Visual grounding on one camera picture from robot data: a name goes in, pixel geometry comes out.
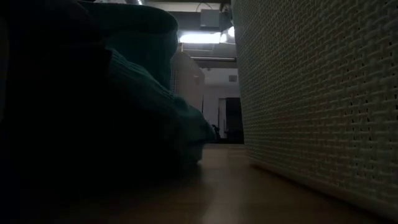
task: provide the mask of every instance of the air vent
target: air vent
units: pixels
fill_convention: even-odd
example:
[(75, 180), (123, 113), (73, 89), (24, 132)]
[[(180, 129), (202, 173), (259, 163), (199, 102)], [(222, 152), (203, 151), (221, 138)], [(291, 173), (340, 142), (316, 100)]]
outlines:
[(238, 81), (238, 76), (237, 75), (230, 75), (228, 77), (229, 82), (237, 82)]

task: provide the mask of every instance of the dark doorway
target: dark doorway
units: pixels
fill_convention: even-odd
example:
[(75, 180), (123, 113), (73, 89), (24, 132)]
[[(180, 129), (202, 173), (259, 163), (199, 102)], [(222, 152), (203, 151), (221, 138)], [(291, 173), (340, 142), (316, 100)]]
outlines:
[(243, 122), (240, 98), (225, 99), (226, 138), (230, 143), (243, 144)]

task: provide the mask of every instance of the woven texture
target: woven texture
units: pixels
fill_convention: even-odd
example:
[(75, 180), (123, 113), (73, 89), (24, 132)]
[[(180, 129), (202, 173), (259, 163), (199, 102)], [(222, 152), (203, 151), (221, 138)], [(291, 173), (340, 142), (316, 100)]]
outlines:
[(249, 157), (398, 219), (398, 1), (237, 0), (233, 16)]

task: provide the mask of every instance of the light fixture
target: light fixture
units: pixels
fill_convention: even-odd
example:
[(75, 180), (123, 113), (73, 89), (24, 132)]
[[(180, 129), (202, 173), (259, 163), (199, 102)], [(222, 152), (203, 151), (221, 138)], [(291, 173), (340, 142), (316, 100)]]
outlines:
[(228, 35), (231, 37), (235, 37), (235, 28), (231, 27), (228, 29)]
[(225, 43), (227, 41), (227, 39), (228, 38), (227, 38), (226, 34), (221, 35), (220, 43)]
[(180, 37), (180, 42), (186, 44), (219, 44), (220, 36), (220, 32), (213, 34), (197, 32), (182, 35)]

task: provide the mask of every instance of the ceiling beam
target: ceiling beam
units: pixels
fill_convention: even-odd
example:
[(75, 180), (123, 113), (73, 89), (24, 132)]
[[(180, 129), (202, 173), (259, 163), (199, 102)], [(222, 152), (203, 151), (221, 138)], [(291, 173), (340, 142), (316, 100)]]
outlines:
[(236, 61), (194, 60), (200, 68), (238, 68)]
[[(146, 2), (201, 2), (199, 0), (146, 0)], [(231, 0), (204, 0), (203, 3), (229, 3), (231, 4)]]

